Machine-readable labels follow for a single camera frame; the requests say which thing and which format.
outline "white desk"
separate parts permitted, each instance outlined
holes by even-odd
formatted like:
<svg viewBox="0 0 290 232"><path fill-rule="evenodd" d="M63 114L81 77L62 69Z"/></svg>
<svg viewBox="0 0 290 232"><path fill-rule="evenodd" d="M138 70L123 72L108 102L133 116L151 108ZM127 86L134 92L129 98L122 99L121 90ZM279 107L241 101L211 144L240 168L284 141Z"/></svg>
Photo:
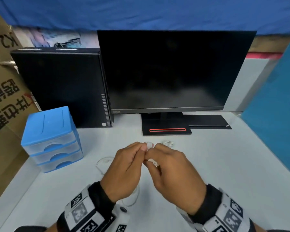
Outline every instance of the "white desk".
<svg viewBox="0 0 290 232"><path fill-rule="evenodd" d="M162 140L174 141L174 149L186 154L205 182L227 191L253 221L265 229L290 230L290 172L239 117L231 112L215 114L222 114L233 129L194 129L192 135L144 137L139 114L116 115L113 128L79 129L84 159L40 173L0 232L22 225L50 226L69 200L87 184L101 179L95 168L99 159L114 156L135 141ZM127 232L192 231L175 206L155 190L144 166L140 188L137 203L130 207Z"/></svg>

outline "hand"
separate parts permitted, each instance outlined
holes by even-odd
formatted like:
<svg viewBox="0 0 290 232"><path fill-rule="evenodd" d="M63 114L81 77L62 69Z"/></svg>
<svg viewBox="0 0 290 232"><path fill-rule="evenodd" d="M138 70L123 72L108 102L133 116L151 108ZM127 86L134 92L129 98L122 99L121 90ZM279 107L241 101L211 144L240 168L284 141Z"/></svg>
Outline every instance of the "hand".
<svg viewBox="0 0 290 232"><path fill-rule="evenodd" d="M145 159L155 188L166 200L194 215L204 201L206 185L185 154L158 143L146 152Z"/></svg>
<svg viewBox="0 0 290 232"><path fill-rule="evenodd" d="M117 151L113 162L100 181L101 187L112 202L132 194L137 187L147 145L135 142Z"/></svg>

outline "monitor screen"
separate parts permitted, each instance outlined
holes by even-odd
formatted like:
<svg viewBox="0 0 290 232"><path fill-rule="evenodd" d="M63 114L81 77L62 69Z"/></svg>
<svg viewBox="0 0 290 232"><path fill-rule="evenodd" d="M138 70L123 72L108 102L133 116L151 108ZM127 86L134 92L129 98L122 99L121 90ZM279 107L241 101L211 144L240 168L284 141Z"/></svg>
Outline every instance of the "monitor screen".
<svg viewBox="0 0 290 232"><path fill-rule="evenodd" d="M113 113L221 110L254 31L98 31Z"/></svg>

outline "blue fabric backdrop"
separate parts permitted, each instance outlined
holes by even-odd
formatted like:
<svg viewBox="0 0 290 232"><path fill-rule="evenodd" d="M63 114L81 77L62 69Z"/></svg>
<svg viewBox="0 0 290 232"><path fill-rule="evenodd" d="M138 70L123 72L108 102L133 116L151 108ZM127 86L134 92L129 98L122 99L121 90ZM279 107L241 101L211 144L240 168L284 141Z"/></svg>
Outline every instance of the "blue fabric backdrop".
<svg viewBox="0 0 290 232"><path fill-rule="evenodd" d="M0 0L11 25L290 34L290 0Z"/></svg>
<svg viewBox="0 0 290 232"><path fill-rule="evenodd" d="M290 45L242 119L290 170Z"/></svg>

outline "black computer case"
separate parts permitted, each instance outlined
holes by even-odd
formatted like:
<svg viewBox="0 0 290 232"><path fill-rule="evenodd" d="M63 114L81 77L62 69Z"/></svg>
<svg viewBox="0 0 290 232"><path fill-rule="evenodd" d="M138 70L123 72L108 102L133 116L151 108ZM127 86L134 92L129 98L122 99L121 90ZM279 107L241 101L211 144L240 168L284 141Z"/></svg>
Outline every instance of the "black computer case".
<svg viewBox="0 0 290 232"><path fill-rule="evenodd" d="M112 127L100 49L23 48L11 56L42 111L68 106L77 128Z"/></svg>

